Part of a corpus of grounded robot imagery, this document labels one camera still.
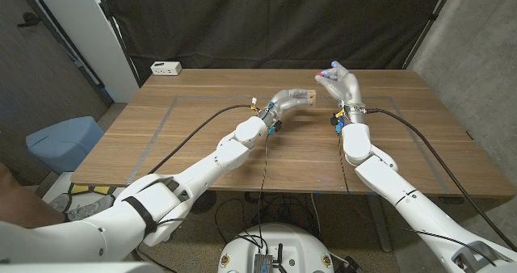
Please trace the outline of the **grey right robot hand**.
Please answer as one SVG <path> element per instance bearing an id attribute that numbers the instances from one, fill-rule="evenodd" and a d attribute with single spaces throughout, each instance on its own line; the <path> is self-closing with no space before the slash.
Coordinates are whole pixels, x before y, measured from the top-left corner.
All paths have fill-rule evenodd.
<path id="1" fill-rule="evenodd" d="M 343 105 L 348 119 L 354 124 L 364 124 L 365 105 L 361 98 L 356 76 L 337 61 L 331 63 L 315 76 L 315 80 L 326 88 L 330 96 Z"/>

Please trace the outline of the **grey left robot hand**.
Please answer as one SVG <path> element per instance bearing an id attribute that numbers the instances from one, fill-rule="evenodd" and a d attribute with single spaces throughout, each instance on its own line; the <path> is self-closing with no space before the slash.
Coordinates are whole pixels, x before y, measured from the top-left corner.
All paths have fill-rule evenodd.
<path id="1" fill-rule="evenodd" d="M 281 117 L 285 111 L 298 105 L 311 105 L 313 100 L 305 89 L 281 90 L 275 94 L 268 105 L 260 112 L 259 118 L 267 126 L 268 133 L 272 134 L 281 129 Z"/>

